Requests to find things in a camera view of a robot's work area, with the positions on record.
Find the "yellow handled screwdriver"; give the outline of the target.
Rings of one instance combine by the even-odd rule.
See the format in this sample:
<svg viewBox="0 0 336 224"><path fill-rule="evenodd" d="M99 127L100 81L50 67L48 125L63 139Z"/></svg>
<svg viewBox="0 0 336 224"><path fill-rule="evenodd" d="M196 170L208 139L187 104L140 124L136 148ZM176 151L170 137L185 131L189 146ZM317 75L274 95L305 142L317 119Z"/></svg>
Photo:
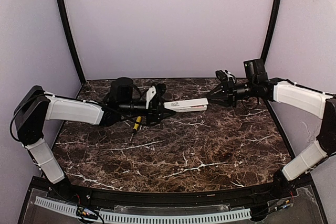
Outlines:
<svg viewBox="0 0 336 224"><path fill-rule="evenodd" d="M141 120L142 120L142 117L138 116L137 119L136 119L136 123L134 124L134 127L132 129L132 134L131 134L131 137L130 137L130 141L133 139L134 135L137 134L138 128L139 128L140 123L141 123Z"/></svg>

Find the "white remote control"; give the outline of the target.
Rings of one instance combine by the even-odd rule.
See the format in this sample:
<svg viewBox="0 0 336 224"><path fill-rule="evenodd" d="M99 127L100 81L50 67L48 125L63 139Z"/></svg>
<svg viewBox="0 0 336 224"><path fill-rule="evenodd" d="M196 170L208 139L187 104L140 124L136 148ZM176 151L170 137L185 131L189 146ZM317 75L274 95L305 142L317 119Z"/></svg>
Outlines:
<svg viewBox="0 0 336 224"><path fill-rule="evenodd" d="M170 101L164 103L164 107L166 109L179 113L206 111L207 106L208 106L208 100L206 98Z"/></svg>

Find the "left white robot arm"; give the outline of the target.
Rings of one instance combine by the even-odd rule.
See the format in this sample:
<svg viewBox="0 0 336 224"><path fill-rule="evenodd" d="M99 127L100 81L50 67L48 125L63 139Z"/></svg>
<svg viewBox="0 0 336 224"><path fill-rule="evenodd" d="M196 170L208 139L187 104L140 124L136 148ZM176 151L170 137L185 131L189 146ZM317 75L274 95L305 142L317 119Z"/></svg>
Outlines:
<svg viewBox="0 0 336 224"><path fill-rule="evenodd" d="M102 102L97 102L62 97L33 86L14 111L10 134L29 151L52 184L64 183L67 177L44 139L45 121L112 126L125 120L135 123L136 117L143 116L144 126L156 126L175 114L164 105L165 91L165 84L159 83L142 93L132 79L121 77L111 82L109 93Z"/></svg>

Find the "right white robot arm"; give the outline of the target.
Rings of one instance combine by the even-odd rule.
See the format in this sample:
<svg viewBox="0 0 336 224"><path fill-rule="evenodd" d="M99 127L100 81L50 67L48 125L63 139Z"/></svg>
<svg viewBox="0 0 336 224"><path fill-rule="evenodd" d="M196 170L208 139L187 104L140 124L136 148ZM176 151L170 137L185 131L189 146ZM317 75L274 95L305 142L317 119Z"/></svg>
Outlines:
<svg viewBox="0 0 336 224"><path fill-rule="evenodd" d="M244 62L246 83L238 84L228 71L216 71L220 81L207 94L207 100L225 107L236 107L237 101L248 98L283 103L306 111L321 119L316 139L293 160L273 175L270 191L280 198L302 174L317 168L335 155L335 95L296 84L288 79L269 79L262 59Z"/></svg>

